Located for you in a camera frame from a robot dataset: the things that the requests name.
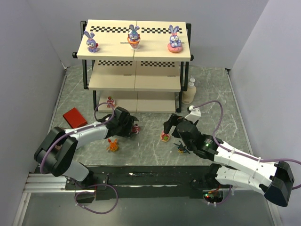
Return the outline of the strawberry cake slice toy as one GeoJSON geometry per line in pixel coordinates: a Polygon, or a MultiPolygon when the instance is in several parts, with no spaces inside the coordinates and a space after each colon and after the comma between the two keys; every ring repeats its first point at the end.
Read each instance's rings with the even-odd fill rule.
{"type": "Polygon", "coordinates": [[[110,106],[112,106],[112,107],[115,108],[116,103],[115,103],[115,100],[114,100],[111,96],[108,96],[108,97],[107,97],[106,102],[108,103],[108,104],[107,104],[107,108],[110,108],[110,106]]]}

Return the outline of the purple bunny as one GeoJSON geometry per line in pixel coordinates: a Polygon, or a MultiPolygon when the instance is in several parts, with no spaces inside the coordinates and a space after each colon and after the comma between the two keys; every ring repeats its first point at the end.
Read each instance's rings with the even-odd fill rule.
{"type": "Polygon", "coordinates": [[[84,35],[87,36],[86,44],[88,51],[92,53],[98,52],[100,49],[98,43],[94,40],[95,34],[93,32],[84,31],[84,35]]]}
{"type": "Polygon", "coordinates": [[[172,53],[179,53],[183,50],[182,42],[177,35],[178,29],[179,26],[175,26],[175,27],[173,27],[172,25],[169,26],[169,31],[171,33],[171,36],[169,38],[169,43],[167,45],[167,48],[172,53]]]}
{"type": "Polygon", "coordinates": [[[140,42],[140,34],[138,33],[138,30],[140,29],[139,26],[134,26],[133,24],[129,25],[129,32],[127,36],[127,42],[129,43],[131,49],[137,50],[139,48],[139,42],[140,42]]]}

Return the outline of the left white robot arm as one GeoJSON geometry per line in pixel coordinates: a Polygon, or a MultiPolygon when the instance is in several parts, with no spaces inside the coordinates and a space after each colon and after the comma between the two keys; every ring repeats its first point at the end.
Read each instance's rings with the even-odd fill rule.
{"type": "Polygon", "coordinates": [[[40,164],[41,174],[66,176],[88,187],[93,184],[94,173],[73,159],[75,151],[97,140],[113,136],[131,137],[136,121],[139,120],[128,110],[117,107],[111,114],[89,125],[76,129],[54,127],[35,152],[34,160],[40,164]]]}

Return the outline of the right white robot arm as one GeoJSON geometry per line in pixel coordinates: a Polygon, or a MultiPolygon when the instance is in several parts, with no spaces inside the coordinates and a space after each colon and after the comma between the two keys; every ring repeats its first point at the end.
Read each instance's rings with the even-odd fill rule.
{"type": "Polygon", "coordinates": [[[188,151],[218,164],[214,179],[221,185],[244,187],[256,191],[271,203],[286,207],[293,189],[290,165],[283,160],[264,162],[244,153],[221,139],[202,134],[191,117],[171,114],[163,123],[165,134],[175,127],[172,136],[180,138],[188,151]]]}

